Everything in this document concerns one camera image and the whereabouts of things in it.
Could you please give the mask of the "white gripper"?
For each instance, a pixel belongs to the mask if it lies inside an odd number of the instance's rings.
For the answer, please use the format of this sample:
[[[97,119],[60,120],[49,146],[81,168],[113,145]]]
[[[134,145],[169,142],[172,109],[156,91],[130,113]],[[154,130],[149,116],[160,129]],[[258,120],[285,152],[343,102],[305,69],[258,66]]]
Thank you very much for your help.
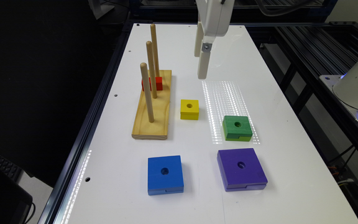
[[[206,79],[212,44],[203,43],[204,35],[223,37],[229,28],[234,0],[196,0],[201,21],[197,23],[194,56],[199,58],[198,78]]]

